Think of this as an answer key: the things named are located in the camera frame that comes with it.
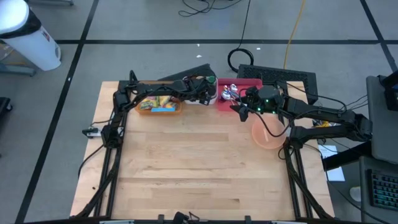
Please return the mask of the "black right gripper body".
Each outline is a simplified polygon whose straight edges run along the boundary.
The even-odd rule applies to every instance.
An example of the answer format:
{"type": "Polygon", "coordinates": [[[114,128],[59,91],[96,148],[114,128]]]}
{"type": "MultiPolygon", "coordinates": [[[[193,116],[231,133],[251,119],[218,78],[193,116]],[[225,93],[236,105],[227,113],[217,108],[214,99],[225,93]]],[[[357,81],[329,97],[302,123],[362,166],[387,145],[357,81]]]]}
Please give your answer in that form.
{"type": "Polygon", "coordinates": [[[244,90],[241,101],[257,113],[276,113],[283,104],[283,97],[273,86],[252,86],[244,90]]]}

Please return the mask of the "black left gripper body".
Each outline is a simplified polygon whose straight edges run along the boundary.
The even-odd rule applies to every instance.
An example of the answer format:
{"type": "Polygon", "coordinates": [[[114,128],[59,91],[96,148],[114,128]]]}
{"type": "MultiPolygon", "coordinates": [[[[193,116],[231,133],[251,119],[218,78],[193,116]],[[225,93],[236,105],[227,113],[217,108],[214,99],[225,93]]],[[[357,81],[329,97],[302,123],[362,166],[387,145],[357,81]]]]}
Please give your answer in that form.
{"type": "Polygon", "coordinates": [[[192,91],[192,94],[188,97],[188,101],[200,101],[200,98],[203,96],[207,96],[210,100],[213,95],[217,96],[216,81],[217,78],[215,76],[186,78],[187,85],[192,91]]]}

